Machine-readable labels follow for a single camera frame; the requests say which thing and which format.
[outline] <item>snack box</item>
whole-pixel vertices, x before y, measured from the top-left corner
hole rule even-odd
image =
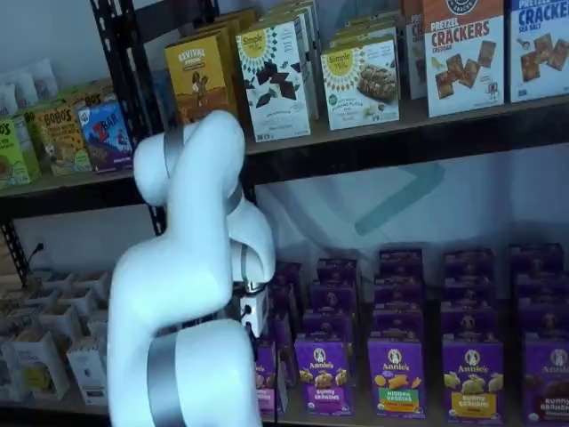
[[[342,338],[300,334],[294,342],[309,415],[352,415],[351,371]]]
[[[504,103],[503,2],[423,0],[429,116]]]
[[[399,119],[399,79],[392,37],[339,45],[322,54],[330,129]]]
[[[569,425],[567,329],[526,332],[522,417],[525,425]]]
[[[0,119],[0,189],[29,184],[40,174],[24,116]]]
[[[13,346],[34,398],[61,400],[69,388],[69,380],[52,334],[28,328]]]
[[[502,424],[503,348],[496,334],[443,339],[444,411],[449,423]]]
[[[417,333],[372,331],[367,349],[375,414],[425,418],[425,376]]]
[[[132,169],[132,145],[118,102],[77,110],[95,171]]]
[[[259,22],[237,36],[257,142],[310,135],[303,45],[298,16]]]
[[[405,50],[407,52],[409,91],[411,99],[416,100],[427,96],[422,1],[403,0],[402,6],[405,17]]]
[[[255,383],[257,384],[257,400],[259,401],[259,409],[264,415],[273,415],[275,413],[275,399],[276,411],[279,414],[283,414],[288,406],[285,378],[283,375],[279,375],[276,378],[275,373],[275,343],[268,337],[261,337],[257,347]]]
[[[165,54],[184,125],[215,109],[237,116],[234,64],[226,28],[182,38],[167,46]]]
[[[104,344],[93,338],[84,338],[67,352],[73,375],[87,406],[106,406],[107,364]]]
[[[569,93],[566,0],[514,0],[509,11],[509,97],[512,102]]]

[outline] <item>small white box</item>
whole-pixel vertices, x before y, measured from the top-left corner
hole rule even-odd
[[[106,406],[107,367],[104,345],[84,338],[68,351],[68,360],[86,405]]]
[[[0,400],[21,402],[30,389],[24,381],[13,341],[13,336],[0,336]]]
[[[60,400],[69,388],[52,333],[26,329],[13,343],[24,380],[36,399]]]

